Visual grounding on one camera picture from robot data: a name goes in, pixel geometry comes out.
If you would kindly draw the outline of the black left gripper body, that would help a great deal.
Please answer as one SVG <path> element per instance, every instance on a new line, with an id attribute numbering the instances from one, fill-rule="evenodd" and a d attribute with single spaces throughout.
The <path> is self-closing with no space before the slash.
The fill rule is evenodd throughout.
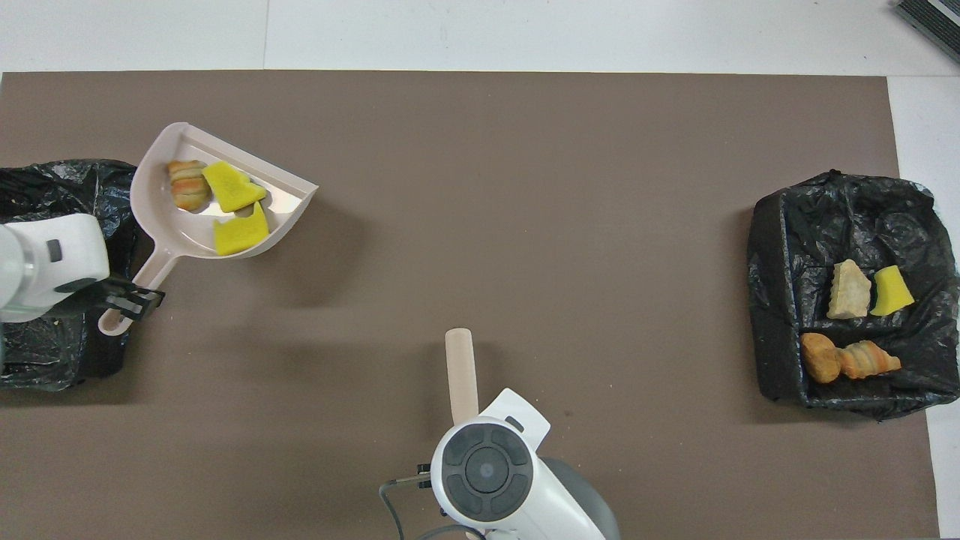
<path id="1" fill-rule="evenodd" d="M 109 310 L 122 297 L 122 279 L 116 276 L 95 281 L 55 305 L 56 314 L 84 314 L 91 310 Z"/>

